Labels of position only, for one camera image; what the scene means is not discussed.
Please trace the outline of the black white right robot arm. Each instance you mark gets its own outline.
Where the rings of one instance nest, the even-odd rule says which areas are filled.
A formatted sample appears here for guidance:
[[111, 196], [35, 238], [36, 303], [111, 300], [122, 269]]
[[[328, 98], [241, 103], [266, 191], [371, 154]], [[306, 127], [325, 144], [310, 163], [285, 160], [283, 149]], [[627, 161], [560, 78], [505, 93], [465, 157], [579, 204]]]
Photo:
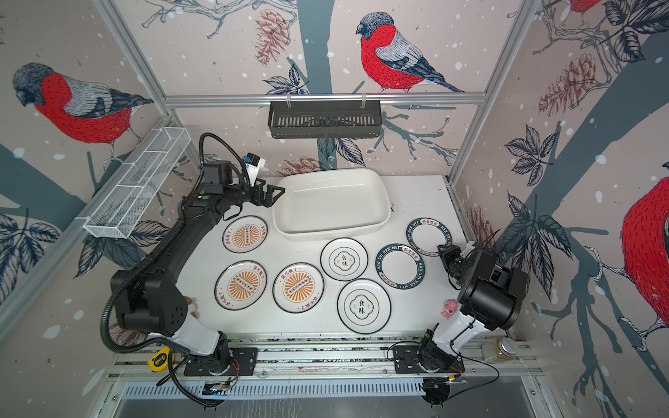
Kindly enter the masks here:
[[456, 281], [455, 312], [428, 329], [416, 350], [420, 367], [442, 373], [460, 356], [464, 344], [479, 334], [507, 330], [519, 317], [530, 277], [520, 268], [498, 264], [495, 251], [470, 243], [437, 247], [449, 279]]

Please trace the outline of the green band plate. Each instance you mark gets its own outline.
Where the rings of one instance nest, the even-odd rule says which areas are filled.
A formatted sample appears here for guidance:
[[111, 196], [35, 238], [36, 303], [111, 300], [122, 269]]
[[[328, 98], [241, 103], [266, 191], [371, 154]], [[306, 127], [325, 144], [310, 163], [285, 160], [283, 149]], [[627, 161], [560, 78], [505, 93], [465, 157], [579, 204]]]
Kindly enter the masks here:
[[420, 254], [400, 243], [388, 244], [377, 253], [375, 269], [386, 285], [398, 290], [417, 287], [426, 275], [426, 266]]
[[418, 254], [438, 257], [440, 247], [453, 243], [451, 231], [437, 219], [421, 217], [413, 219], [406, 228], [408, 244]]

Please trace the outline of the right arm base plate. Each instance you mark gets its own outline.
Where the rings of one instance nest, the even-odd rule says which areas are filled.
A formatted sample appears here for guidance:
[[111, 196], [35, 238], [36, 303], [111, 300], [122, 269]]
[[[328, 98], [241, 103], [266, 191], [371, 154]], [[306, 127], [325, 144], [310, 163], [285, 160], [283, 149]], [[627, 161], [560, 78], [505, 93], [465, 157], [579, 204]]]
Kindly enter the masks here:
[[387, 349], [397, 374], [463, 374], [463, 362], [435, 343], [421, 348], [417, 341], [399, 341]]

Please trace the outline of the white green-rim plate front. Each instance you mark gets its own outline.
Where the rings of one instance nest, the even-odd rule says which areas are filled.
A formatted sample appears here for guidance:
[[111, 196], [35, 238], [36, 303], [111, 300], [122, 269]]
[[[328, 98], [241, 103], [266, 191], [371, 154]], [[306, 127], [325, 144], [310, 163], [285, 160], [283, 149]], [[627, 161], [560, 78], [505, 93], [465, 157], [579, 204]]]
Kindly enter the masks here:
[[374, 280], [347, 283], [337, 298], [337, 313], [343, 325], [357, 334], [375, 334], [386, 327], [392, 314], [387, 291]]

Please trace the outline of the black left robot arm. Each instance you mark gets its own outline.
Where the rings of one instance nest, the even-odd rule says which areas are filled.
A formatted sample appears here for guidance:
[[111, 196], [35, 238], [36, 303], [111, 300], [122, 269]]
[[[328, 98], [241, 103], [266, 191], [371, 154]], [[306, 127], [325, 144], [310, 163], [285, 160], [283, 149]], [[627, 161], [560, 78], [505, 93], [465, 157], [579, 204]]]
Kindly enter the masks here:
[[202, 239], [223, 220], [231, 207], [249, 202], [271, 207], [285, 188], [258, 180], [240, 185], [197, 185], [181, 200], [179, 218], [153, 252], [131, 270], [111, 279], [111, 296], [100, 320], [103, 344], [128, 354], [153, 344], [168, 346], [187, 357], [225, 370], [233, 361], [228, 338], [188, 312], [177, 287], [179, 275]]

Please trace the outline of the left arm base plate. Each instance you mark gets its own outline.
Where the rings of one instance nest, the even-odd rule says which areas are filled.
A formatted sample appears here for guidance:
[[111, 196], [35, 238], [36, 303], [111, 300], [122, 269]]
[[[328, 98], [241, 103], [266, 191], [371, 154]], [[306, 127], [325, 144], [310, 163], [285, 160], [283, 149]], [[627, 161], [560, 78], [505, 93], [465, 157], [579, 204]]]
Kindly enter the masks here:
[[252, 376], [259, 350], [257, 348], [228, 348], [209, 356], [188, 355], [185, 376]]

